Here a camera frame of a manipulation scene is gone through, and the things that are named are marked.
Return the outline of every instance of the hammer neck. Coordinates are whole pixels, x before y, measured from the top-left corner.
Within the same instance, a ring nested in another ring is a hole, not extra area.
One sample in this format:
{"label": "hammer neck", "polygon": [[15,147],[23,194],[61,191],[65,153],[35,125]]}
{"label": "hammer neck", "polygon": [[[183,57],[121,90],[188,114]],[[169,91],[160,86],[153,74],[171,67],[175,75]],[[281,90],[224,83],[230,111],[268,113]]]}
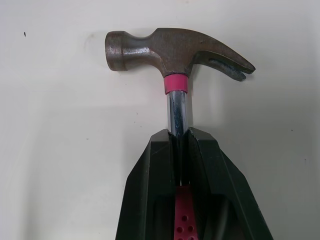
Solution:
{"label": "hammer neck", "polygon": [[188,129],[187,123],[187,93],[171,91],[167,95],[168,130],[178,139]]}
{"label": "hammer neck", "polygon": [[168,129],[180,139],[188,129],[186,106],[188,77],[184,74],[166,76],[164,92],[167,96]]}

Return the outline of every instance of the pink band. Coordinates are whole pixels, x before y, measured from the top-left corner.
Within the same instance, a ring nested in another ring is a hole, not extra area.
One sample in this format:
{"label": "pink band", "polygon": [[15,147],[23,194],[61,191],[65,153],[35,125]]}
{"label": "pink band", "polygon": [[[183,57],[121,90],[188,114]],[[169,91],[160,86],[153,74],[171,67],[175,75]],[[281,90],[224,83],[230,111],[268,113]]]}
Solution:
{"label": "pink band", "polygon": [[183,74],[172,74],[164,78],[164,92],[168,94],[172,91],[188,92],[188,77]]}

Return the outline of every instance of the hammer head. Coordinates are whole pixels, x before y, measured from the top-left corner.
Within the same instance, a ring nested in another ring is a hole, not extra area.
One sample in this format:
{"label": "hammer head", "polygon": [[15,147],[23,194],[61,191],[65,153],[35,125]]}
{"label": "hammer head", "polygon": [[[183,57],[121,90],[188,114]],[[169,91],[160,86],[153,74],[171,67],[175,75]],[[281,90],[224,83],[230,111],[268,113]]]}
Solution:
{"label": "hammer head", "polygon": [[184,74],[188,77],[194,64],[217,69],[234,80],[243,81],[255,67],[222,42],[203,33],[158,28],[146,37],[135,37],[125,31],[111,31],[105,38],[105,56],[113,71],[127,71],[149,64],[163,77]]}

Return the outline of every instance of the white wall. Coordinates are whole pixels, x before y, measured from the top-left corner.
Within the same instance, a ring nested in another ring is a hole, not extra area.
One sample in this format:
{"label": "white wall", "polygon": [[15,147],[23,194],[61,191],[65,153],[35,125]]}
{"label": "white wall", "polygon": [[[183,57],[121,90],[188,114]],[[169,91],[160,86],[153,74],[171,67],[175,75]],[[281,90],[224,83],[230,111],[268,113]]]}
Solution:
{"label": "white wall", "polygon": [[316,0],[1,0],[0,239],[114,239],[126,178],[167,127],[152,67],[112,72],[107,32],[208,34],[256,67],[197,66],[193,125],[246,176],[275,240],[318,239]]}

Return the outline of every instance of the red plastic part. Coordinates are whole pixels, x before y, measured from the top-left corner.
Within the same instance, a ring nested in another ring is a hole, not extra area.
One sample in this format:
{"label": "red plastic part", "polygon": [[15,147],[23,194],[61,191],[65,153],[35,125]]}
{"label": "red plastic part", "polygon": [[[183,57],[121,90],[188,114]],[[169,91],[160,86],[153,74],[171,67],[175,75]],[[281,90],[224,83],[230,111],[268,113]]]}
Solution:
{"label": "red plastic part", "polygon": [[188,92],[188,77],[183,74],[172,74],[164,78],[164,92],[168,94],[172,91]]}
{"label": "red plastic part", "polygon": [[174,240],[198,240],[190,186],[178,186],[175,193]]}

